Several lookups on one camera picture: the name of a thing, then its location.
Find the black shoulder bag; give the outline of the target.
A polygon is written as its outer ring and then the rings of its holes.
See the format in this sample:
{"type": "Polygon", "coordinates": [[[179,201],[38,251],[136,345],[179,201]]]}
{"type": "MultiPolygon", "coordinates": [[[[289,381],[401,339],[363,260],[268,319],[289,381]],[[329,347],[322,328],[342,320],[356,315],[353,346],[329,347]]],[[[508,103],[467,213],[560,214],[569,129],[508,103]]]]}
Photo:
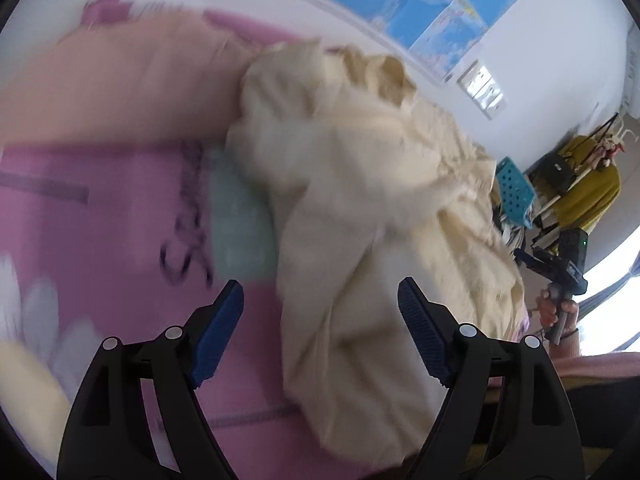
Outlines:
{"type": "Polygon", "coordinates": [[[556,153],[544,155],[537,167],[537,174],[559,195],[567,193],[577,180],[568,161],[556,153]]]}

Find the person's right hand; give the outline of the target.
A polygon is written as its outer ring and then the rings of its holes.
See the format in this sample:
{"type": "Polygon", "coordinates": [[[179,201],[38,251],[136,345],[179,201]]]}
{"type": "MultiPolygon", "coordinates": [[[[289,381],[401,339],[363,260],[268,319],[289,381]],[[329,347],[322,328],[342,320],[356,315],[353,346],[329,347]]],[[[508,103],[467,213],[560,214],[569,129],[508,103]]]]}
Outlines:
{"type": "Polygon", "coordinates": [[[536,310],[539,313],[540,324],[543,328],[555,326],[559,321],[560,312],[566,313],[564,335],[574,332],[577,328],[579,314],[578,304],[573,300],[566,300],[557,307],[551,300],[548,289],[541,289],[539,296],[536,298],[536,310]]]}

